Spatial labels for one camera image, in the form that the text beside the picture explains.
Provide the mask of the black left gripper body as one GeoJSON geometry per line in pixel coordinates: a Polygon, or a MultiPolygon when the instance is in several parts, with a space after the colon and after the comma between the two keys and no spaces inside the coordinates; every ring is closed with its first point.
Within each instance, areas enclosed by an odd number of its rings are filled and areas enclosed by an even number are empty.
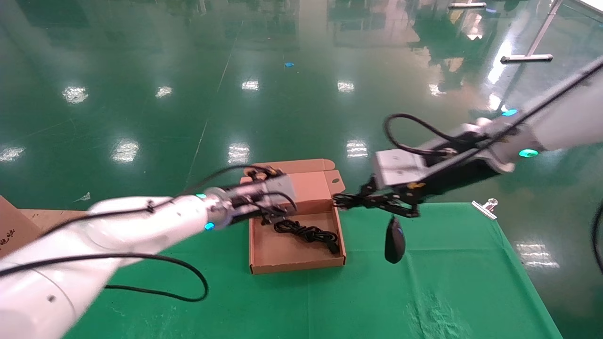
{"type": "Polygon", "coordinates": [[[232,205],[232,217],[228,225],[235,225],[244,220],[261,216],[266,212],[284,215],[284,193],[270,191],[265,188],[231,188],[228,190],[229,202],[232,205]]]}

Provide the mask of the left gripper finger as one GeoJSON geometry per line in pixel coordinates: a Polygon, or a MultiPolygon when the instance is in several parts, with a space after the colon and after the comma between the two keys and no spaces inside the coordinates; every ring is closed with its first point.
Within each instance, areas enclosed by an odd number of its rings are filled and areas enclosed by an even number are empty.
{"type": "Polygon", "coordinates": [[[273,225],[278,221],[282,221],[288,217],[287,210],[260,210],[261,225],[273,225]]]}

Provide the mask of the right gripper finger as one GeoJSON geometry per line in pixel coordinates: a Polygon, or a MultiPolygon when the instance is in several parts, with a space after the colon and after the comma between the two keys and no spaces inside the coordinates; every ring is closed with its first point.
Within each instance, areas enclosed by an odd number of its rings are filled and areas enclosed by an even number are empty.
{"type": "Polygon", "coordinates": [[[405,218],[417,218],[420,216],[417,205],[411,205],[410,207],[404,207],[395,202],[364,202],[362,204],[364,208],[384,210],[390,214],[399,215],[405,218]]]}
{"type": "Polygon", "coordinates": [[[356,194],[334,194],[334,206],[338,208],[389,208],[401,207],[400,190],[408,189],[409,183],[387,186],[385,193],[380,193],[377,180],[371,177],[356,194]]]}

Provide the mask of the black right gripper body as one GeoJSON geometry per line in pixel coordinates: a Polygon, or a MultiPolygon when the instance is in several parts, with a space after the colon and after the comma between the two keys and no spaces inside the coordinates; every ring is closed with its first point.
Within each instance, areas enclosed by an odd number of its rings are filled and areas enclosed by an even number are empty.
{"type": "Polygon", "coordinates": [[[423,156],[409,156],[408,163],[416,177],[407,183],[407,201],[424,202],[432,196],[499,176],[499,163],[492,160],[486,151],[468,151],[429,167],[423,156]]]}

